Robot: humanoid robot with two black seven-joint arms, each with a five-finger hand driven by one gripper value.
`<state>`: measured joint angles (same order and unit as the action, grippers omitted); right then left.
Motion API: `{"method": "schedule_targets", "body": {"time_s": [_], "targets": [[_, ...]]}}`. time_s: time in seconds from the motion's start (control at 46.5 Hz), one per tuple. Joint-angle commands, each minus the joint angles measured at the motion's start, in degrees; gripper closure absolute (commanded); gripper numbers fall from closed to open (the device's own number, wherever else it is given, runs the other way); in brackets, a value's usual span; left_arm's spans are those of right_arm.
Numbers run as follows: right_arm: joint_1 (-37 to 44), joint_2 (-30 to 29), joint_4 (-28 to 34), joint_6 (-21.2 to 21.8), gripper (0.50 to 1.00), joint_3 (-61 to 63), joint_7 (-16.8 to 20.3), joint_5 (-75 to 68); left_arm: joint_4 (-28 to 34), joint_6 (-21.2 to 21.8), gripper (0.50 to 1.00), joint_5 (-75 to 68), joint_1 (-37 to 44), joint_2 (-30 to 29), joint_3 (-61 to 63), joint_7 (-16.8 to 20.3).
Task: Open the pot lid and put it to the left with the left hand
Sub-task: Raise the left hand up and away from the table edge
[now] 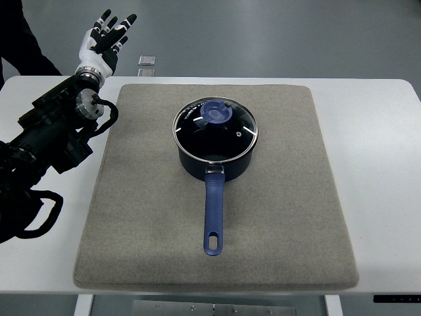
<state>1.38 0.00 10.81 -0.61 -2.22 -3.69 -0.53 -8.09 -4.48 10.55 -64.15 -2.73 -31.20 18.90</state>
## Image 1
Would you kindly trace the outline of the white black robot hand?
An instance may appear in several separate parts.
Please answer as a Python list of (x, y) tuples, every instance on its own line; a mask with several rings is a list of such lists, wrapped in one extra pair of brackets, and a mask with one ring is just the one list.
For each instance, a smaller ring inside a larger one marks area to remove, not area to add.
[(111, 10), (107, 9), (86, 32), (79, 50), (80, 64), (76, 69), (93, 70), (102, 80), (114, 74), (118, 53), (128, 41), (126, 33), (137, 20), (136, 14), (120, 22), (116, 16), (110, 16)]

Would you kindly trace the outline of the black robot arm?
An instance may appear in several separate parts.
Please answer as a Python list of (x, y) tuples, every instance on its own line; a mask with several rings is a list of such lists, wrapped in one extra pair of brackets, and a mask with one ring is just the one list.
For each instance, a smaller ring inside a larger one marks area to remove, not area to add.
[(57, 221), (63, 198), (49, 190), (34, 190), (49, 168), (59, 174), (77, 167), (92, 154), (88, 142), (116, 121), (98, 125), (107, 101), (99, 96), (104, 83), (99, 70), (81, 66), (75, 75), (35, 100), (18, 123), (23, 131), (1, 143), (1, 241), (43, 236)]

